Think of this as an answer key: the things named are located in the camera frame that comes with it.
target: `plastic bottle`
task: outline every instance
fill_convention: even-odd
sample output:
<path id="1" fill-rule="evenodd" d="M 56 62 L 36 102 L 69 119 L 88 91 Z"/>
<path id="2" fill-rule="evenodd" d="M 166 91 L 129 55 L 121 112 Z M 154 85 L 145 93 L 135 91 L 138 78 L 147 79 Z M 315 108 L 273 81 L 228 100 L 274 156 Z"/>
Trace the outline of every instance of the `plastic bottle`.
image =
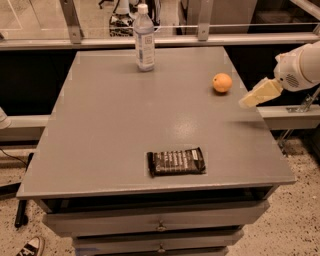
<path id="1" fill-rule="evenodd" d="M 136 62 L 141 71 L 150 71 L 154 68 L 154 26 L 146 4 L 138 5 L 138 13 L 133 23 Z"/>

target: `bottle label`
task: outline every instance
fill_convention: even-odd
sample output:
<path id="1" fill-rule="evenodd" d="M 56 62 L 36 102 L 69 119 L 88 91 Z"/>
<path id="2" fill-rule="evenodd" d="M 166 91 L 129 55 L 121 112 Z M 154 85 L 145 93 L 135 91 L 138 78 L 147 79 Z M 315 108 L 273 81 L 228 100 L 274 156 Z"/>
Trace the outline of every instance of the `bottle label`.
<path id="1" fill-rule="evenodd" d="M 147 68 L 154 65 L 154 35 L 135 34 L 137 64 Z"/>

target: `drawer handle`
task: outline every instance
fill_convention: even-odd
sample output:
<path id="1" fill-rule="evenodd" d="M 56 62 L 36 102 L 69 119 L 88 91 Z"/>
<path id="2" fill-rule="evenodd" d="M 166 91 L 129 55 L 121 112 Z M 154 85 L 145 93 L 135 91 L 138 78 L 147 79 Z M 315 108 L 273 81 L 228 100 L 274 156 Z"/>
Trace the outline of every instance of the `drawer handle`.
<path id="1" fill-rule="evenodd" d="M 167 227 L 163 225 L 162 221 L 159 221 L 159 226 L 156 228 L 158 232 L 164 232 L 167 230 Z"/>
<path id="2" fill-rule="evenodd" d="M 158 249 L 158 253 L 165 253 L 166 250 L 163 248 L 162 244 L 160 244 L 160 248 Z"/>

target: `bottle cap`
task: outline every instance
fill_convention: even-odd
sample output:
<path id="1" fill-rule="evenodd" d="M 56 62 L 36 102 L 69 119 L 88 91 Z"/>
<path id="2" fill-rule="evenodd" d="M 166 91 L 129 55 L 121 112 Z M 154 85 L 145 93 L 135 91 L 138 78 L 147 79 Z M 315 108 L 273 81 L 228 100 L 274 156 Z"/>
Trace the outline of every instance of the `bottle cap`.
<path id="1" fill-rule="evenodd" d="M 139 4 L 138 5 L 138 12 L 139 12 L 139 14 L 147 14 L 148 13 L 148 5 Z"/>

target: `shoe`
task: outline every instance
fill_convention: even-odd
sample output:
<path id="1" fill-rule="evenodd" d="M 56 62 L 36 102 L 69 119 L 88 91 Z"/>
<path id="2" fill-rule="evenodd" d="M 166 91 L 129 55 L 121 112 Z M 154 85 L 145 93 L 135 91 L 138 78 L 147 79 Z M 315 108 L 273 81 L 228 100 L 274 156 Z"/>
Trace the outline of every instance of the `shoe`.
<path id="1" fill-rule="evenodd" d="M 32 238 L 16 256 L 41 256 L 44 248 L 44 239 L 36 236 Z"/>

